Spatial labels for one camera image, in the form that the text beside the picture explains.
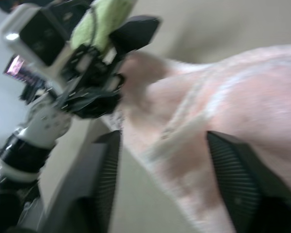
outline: white wall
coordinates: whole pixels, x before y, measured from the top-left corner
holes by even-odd
[[[0,22],[5,17],[0,11]],[[18,100],[23,84],[2,74],[11,56],[12,53],[0,45],[0,147],[26,113],[25,104]]]

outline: ribbed black surface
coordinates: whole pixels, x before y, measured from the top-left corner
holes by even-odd
[[[211,133],[208,133],[208,144],[227,210],[237,233],[245,233],[259,208],[259,188],[232,144]]]
[[[100,178],[94,199],[97,221],[99,222],[100,230],[104,233],[108,230],[113,209],[117,164],[118,153],[110,153],[99,175]]]

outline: pink towel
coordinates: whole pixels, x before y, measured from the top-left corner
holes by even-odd
[[[121,72],[127,82],[116,118],[124,145],[200,232],[235,232],[207,130],[249,143],[291,188],[291,45],[207,65],[134,52]]]

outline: green cloth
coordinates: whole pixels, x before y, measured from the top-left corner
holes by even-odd
[[[93,45],[102,53],[109,49],[110,32],[118,28],[127,18],[134,6],[135,0],[96,0],[92,4],[96,8],[97,32]],[[94,29],[91,10],[87,11],[74,29],[70,43],[73,49],[81,44],[89,44]]]

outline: beige floor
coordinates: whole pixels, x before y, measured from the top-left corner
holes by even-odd
[[[139,0],[133,15],[141,14],[163,19],[159,33],[145,50],[186,62],[215,62],[256,47],[291,43],[291,0]],[[84,138],[78,138],[78,132],[87,130],[82,127],[77,125],[67,135],[71,148],[82,145]],[[73,161],[69,146],[64,146],[68,159],[52,156],[46,168],[48,174],[42,179],[46,202],[62,176],[58,174]],[[195,231],[124,150],[111,232]]]

